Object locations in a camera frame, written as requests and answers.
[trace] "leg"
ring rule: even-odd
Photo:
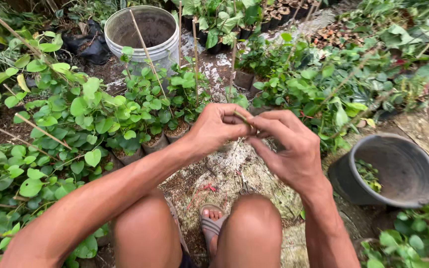
[[[223,223],[212,267],[280,267],[282,227],[277,208],[261,195],[239,198]]]
[[[178,227],[163,193],[154,189],[113,221],[117,268],[177,268],[182,259]]]

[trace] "sandal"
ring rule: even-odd
[[[183,239],[182,229],[180,228],[180,221],[178,220],[178,215],[176,214],[175,206],[173,205],[173,203],[170,200],[168,200],[166,198],[165,198],[165,200],[166,200],[166,204],[170,207],[170,212],[172,214],[173,219],[176,220],[176,223],[178,225],[178,236],[180,237],[180,243],[182,244],[185,252],[189,254],[188,247],[186,246],[186,243]]]
[[[217,221],[213,221],[209,217],[203,216],[203,210],[205,210],[205,209],[221,211],[223,216],[221,218],[219,218]],[[219,235],[219,231],[221,230],[221,226],[223,225],[224,220],[226,220],[228,218],[228,216],[226,215],[226,213],[224,212],[224,210],[222,208],[220,208],[219,206],[217,206],[215,204],[203,204],[203,205],[201,205],[200,210],[199,210],[199,216],[200,216],[200,222],[201,222],[201,230],[206,229],[206,232],[204,232],[204,234],[205,234],[205,241],[206,241],[206,250],[207,250],[208,255],[209,255],[211,239],[213,238],[213,236]]]

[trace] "hand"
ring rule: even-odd
[[[245,109],[232,103],[210,103],[200,114],[190,131],[183,137],[194,145],[200,157],[204,157],[225,144],[228,140],[235,141],[239,137],[255,132],[243,120],[234,115],[234,111],[246,118],[253,117]]]
[[[270,111],[250,117],[248,123],[261,132],[248,139],[267,167],[282,181],[302,196],[319,191],[332,191],[330,182],[322,173],[320,139],[291,111]],[[259,138],[273,136],[286,148],[274,153]]]

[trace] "forearm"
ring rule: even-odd
[[[332,187],[320,186],[320,194],[303,196],[306,211],[306,241],[312,268],[360,267],[349,234],[344,227]]]
[[[60,267],[89,234],[194,161],[195,151],[182,139],[71,192],[13,238],[0,267]]]

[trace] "plastic bucket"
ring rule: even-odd
[[[147,51],[153,64],[158,68],[165,68],[168,76],[175,72],[171,65],[178,63],[179,31],[173,16],[164,9],[152,6],[135,6],[117,11],[105,23],[105,40],[110,51],[120,58],[122,47],[129,46],[134,49],[132,61],[141,63],[137,67],[148,66],[145,59],[145,51],[135,32],[135,26],[130,15],[132,10]],[[136,68],[135,73],[140,74],[141,68]]]
[[[355,167],[361,159],[378,169],[380,193],[373,191]],[[388,204],[417,208],[429,203],[429,155],[418,145],[395,135],[371,135],[328,170],[335,191],[353,204]]]

